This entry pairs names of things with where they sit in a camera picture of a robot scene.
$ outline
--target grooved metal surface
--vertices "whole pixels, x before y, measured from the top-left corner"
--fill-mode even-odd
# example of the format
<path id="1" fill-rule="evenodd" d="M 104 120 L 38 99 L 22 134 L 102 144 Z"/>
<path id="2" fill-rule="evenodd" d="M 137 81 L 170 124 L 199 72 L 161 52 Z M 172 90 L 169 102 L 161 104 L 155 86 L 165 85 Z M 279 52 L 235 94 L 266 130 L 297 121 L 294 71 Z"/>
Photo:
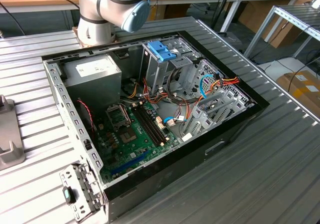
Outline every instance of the grooved metal surface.
<path id="1" fill-rule="evenodd" d="M 320 218 L 320 128 L 311 114 L 192 17 L 147 22 L 121 40 L 186 30 L 270 106 L 231 145 L 115 224 L 310 223 Z M 0 93 L 16 103 L 26 161 L 0 172 L 0 223 L 72 223 L 58 173 L 79 159 L 41 55 L 79 48 L 71 31 L 0 40 Z"/>
<path id="2" fill-rule="evenodd" d="M 274 12 L 320 41 L 320 11 L 309 5 L 279 5 Z"/>

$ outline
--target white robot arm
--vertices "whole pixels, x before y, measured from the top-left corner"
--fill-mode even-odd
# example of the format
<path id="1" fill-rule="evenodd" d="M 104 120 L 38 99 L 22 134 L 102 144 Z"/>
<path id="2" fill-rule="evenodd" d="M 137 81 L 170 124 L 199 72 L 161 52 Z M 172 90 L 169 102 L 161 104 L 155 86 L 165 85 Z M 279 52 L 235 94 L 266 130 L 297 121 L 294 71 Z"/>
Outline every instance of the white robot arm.
<path id="1" fill-rule="evenodd" d="M 79 0 L 79 39 L 88 45 L 113 42 L 114 26 L 127 32 L 139 30 L 145 23 L 150 5 L 145 0 Z"/>

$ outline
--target open computer tower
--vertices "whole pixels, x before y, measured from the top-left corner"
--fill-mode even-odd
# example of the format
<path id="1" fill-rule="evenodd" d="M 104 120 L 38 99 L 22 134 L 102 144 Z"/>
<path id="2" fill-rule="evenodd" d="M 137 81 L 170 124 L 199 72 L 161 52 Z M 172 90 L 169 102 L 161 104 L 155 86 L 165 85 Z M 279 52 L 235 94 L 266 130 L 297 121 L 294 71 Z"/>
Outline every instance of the open computer tower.
<path id="1" fill-rule="evenodd" d="M 187 32 L 42 58 L 79 162 L 77 222 L 112 222 L 232 142 L 268 103 Z"/>

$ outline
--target blue plastic clip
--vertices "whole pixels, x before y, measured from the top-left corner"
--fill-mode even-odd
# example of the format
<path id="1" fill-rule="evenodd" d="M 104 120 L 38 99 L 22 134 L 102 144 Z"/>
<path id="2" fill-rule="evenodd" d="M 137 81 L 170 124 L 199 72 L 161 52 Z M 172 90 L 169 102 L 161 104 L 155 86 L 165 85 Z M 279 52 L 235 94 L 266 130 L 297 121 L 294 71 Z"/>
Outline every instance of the blue plastic clip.
<path id="1" fill-rule="evenodd" d="M 162 62 L 175 59 L 177 57 L 174 53 L 171 53 L 167 46 L 163 45 L 160 41 L 149 42 L 148 47 Z"/>

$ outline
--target green motherboard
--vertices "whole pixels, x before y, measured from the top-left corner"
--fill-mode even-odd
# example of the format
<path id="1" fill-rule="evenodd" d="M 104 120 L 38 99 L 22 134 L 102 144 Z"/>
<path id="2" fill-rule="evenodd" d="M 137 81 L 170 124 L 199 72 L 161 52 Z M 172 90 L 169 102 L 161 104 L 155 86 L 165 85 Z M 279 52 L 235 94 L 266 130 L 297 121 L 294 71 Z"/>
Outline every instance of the green motherboard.
<path id="1" fill-rule="evenodd" d="M 111 182 L 179 144 L 174 134 L 159 124 L 159 117 L 150 103 L 122 110 L 126 111 L 126 117 L 118 109 L 101 114 L 95 122 L 98 127 L 97 150 L 103 161 L 100 174 L 104 183 Z M 124 124 L 121 127 L 115 125 L 121 122 Z"/>

